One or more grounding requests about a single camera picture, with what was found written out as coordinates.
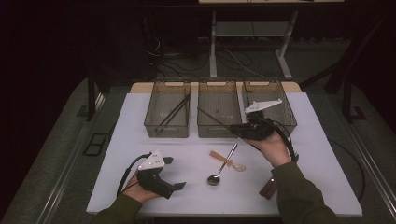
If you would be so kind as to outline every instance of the metal frame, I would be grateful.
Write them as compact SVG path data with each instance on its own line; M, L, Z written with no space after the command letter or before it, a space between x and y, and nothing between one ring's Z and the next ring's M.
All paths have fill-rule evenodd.
M334 108L337 108L337 98L333 96L331 98L331 103ZM371 156L369 149L364 145L363 141L361 140L358 131L355 129L353 124L346 119L345 115L339 111L337 111L338 118L343 122L345 128L350 134L350 137L354 141L355 146L357 147L356 152L359 154L359 157L367 170L367 173L372 178L376 189L378 190L379 194L382 197L385 205L387 206L390 214L392 215L393 219L396 221L396 194L393 189L390 187L388 181L382 175L379 167L376 165L373 157Z
M99 112L105 103L106 98L104 95L99 93L99 96L96 98L94 102L95 111ZM96 122L98 118L98 114L92 114L92 119L90 122L86 122L81 131L78 134L78 139L76 140L75 145L73 146L73 150L70 153L70 156L64 166L64 169L59 175L59 178L56 180L53 188L49 193L49 197L41 210L41 213L36 221L36 223L50 223L53 215L55 214L56 208L58 204L61 202L61 199L64 195L64 191L67 187L68 182L70 181L71 175L73 174L73 170L75 169L75 163L78 159L78 156L81 155L81 152L84 150L83 146L87 143L88 136L92 131L92 126Z
M218 75L217 73L217 66L216 66L216 36L283 36L283 44L280 49L277 49L275 54L276 58L279 62L280 68L282 69L283 76L285 79L291 79L291 72L289 70L289 66L286 62L285 59L285 53L286 49L288 47L288 44L290 42L291 34L295 25L295 22L297 20L298 16L298 10L294 10L291 14L289 22L287 22L285 32L283 35L279 34L279 26L284 25L283 22L253 22L252 25L254 26L259 26L259 27L265 27L268 26L268 29L261 29L261 31L257 34L256 32L253 31L246 31L246 30L237 30L237 26L234 27L233 33L231 35L227 34L227 26L229 23L225 22L217 22L216 21L216 11L212 12L212 34L211 34L211 45L210 45L210 60L209 60L209 67L210 67L210 76L211 77L216 77ZM248 23L251 22L238 22L239 27L242 28L242 26L245 24L248 26Z

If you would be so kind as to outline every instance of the spoon bowl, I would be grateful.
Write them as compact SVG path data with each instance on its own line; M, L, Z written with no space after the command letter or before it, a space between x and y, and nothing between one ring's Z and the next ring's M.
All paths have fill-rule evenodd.
M233 163L233 168L237 172L244 172L247 169L247 167L245 165L238 164L238 163Z
M220 175L211 175L207 178L207 183L209 185L216 186L220 182Z

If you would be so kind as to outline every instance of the table leg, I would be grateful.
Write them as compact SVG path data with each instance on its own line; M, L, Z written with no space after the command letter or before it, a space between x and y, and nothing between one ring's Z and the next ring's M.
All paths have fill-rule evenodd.
M285 76L285 78L292 78L291 72L289 70L288 64L286 63L284 56L285 56L286 48L288 47L291 38L291 33L293 32L294 25L297 20L297 15L298 15L298 11L293 11L293 13L291 14L288 28L286 29L286 33L283 36L282 47L276 50L276 57L279 62L280 68L282 69L283 76Z
M210 76L217 77L218 71L216 67L216 11L213 11L212 15L212 36L210 44Z

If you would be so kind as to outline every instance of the table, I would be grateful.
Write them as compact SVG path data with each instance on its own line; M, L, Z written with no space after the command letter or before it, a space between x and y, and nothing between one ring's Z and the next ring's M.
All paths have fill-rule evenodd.
M313 3L336 3L344 0L199 0L200 4L273 4L273 3L294 3L301 4L306 2ZM210 76L217 76L216 66L216 37L217 36L282 36L283 43L280 49L275 51L277 61L282 69L285 78L292 78L289 66L285 59L291 33L297 20L298 10L291 13L288 21L249 21L249 22L229 22L217 21L216 11L212 14L212 33L210 50Z
M127 94L119 121L112 135L101 171L87 207L88 213L108 208L116 199L118 184L125 169L142 154L159 149L164 157L173 157L160 176L173 184L187 182L167 200L159 198L144 204L141 217L273 217L278 216L276 195L266 200L259 191L270 178L271 164L260 152L237 138L201 139L197 134L197 83L192 83L190 137L182 139L149 138L143 125L149 105L152 83L136 83ZM294 150L300 154L299 166L306 178L322 190L325 203L339 217L361 216L361 206L335 158L315 111L298 85L283 83L297 120L291 134ZM206 179L216 173L221 162L209 156L210 150L227 155L233 144L235 162L245 172L225 167L218 186Z

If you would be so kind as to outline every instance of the black cable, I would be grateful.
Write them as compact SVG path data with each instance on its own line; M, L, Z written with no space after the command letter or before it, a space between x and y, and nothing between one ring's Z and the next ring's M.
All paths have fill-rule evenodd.
M261 43L260 39L258 39L258 37L254 38L253 40L256 40L255 43L257 42L257 44L255 44L254 46L249 46L248 49L250 49L250 50L262 50L263 47L275 44L274 40L271 40L271 42L268 42L268 43ZM238 41L230 42L231 46L229 46L229 45L227 46L225 44L223 44L224 46L218 45L216 47L216 49L221 49L221 48L223 48L223 49L233 49L233 48L242 49L243 47L240 46L241 41L244 41L244 40L240 40L239 42Z
M151 155L151 152L149 154L144 154L136 158L131 165L125 170L124 175L122 176L121 182L119 184L119 188L117 189L117 196L119 196L122 193L122 187L125 184L126 178L128 177L129 173L131 173L132 167L134 167L134 164L137 163L140 159L147 159Z
M290 140L290 144L293 145L293 143L291 142L291 134L289 132L289 130L285 127L285 125L281 124L280 122L273 120L274 123L277 123L279 126L281 126L283 128L283 130L288 134L289 140Z
M193 77L199 77L198 75L196 75L194 73L183 73L183 75L192 75Z
M285 143L286 147L288 148L289 154L290 154L290 158L292 161L297 161L298 160L298 154L296 154L294 152L294 148L293 145L291 144L291 139L290 141L288 140L288 137L282 132L282 130L279 129L278 126L276 126L273 122L273 120L271 120L272 122L268 121L267 119L260 119L260 118L254 118L255 120L259 120L259 121L264 121L265 123L271 125L271 127L273 127L275 129L275 131L280 135L280 137L282 138L283 142Z
M225 67L227 67L227 68L229 68L229 69L237 70L237 71L242 70L242 69L245 69L245 70L247 70L249 73L252 73L252 74L254 74L254 75L256 75L256 76L264 77L263 75L258 74L258 73L256 73L256 72L253 72L253 71L251 71L250 69L247 68L247 66L252 65L252 60L251 60L247 55L246 55L246 56L247 56L247 57L250 59L250 61L251 61L251 64L249 64L249 65L243 64L243 63L242 63L238 58L236 58L236 56L235 56L233 53L231 53L229 50L225 49L225 51L227 51L228 54L230 54L231 56L233 56L234 60L237 61L237 64L238 64L239 66L241 66L239 69L231 68L231 67L229 67L228 65L226 65L226 64L221 60L221 57L222 57L222 56L219 55L219 57L218 57L219 62L222 63Z
M158 68L157 68L157 72L163 74L164 77L167 77L166 74L163 71L161 71L160 69L158 69Z
M164 66L164 67L167 67L167 68L169 68L169 69L171 69L171 70L174 71L179 77L181 77L181 74L180 74L175 68L173 68L173 67L171 67L171 66L169 66L169 65L163 64L163 63L161 63L160 65L161 65L161 66Z
M329 140L329 142L332 142L332 143L336 144L337 146L339 146L341 149L343 149L352 158L352 160L354 162L356 162L356 164L358 165L358 167L361 171L361 181L362 181L361 194L358 196L358 201L360 201L364 195L364 191L366 191L366 175L364 174L364 170L363 170L363 167L361 166L361 163L358 161L358 159L356 159L356 157L346 147L343 147L341 144L333 141L332 139L328 139L328 140Z
M225 52L227 53L227 55L230 55L230 54L231 54L231 56L233 56L231 59L228 59L228 58L226 58L226 57L224 57L224 56L221 56L221 55L219 54L220 57L224 58L224 60L226 60L226 61L228 61L228 62L230 62L230 63L238 64L238 65L240 65L240 66L245 66L245 67L248 67L248 66L253 65L253 60L252 60L246 53L244 53L244 52L238 52L238 53L244 55L244 56L248 59L248 63L243 63L243 62L242 62L241 60L239 60L239 59L236 60L236 59L235 59L236 56L235 56L232 52L230 52L228 49L222 49L222 48L218 48L218 49L219 49L220 51L225 51Z
M138 184L139 183L139 181L137 181L136 183L133 183L132 185L130 185L130 186L128 186L128 187L126 187L125 189L123 189L122 190L122 192L121 193L123 193L125 190L127 190L127 189L129 189L129 188L131 188L131 187L133 187L133 186L135 186L136 184Z
M178 65L177 63L173 63L173 62L170 62L170 61L164 61L164 63L170 63L170 64L172 64L172 65L174 65L174 66L176 66L176 67L178 67L178 68L180 68L181 70L184 70L184 71L194 72L194 71L198 71L198 70L202 69L203 67L205 67L205 65L206 65L208 60L209 60L209 56L205 57L205 61L204 61L204 63L202 65L200 65L197 68L192 68L192 69L184 68L184 67Z
M226 64L226 63L223 61L222 56L220 56L219 54L216 54L216 59L218 60L219 63L221 63L224 67L226 67L226 68L228 68L228 69L231 69L231 70L234 70L234 71L240 71L240 70L243 70L243 69L244 69L244 68L241 67L241 66L238 66L237 68L236 68L236 67L233 68L233 67L229 66L228 64Z
M198 54L207 54L207 52L210 50L210 48L208 47L204 47L202 49L198 49ZM176 54L164 54L163 58L165 60L177 60L177 59L186 59L186 58L190 58L190 55L186 55L184 53L176 53Z

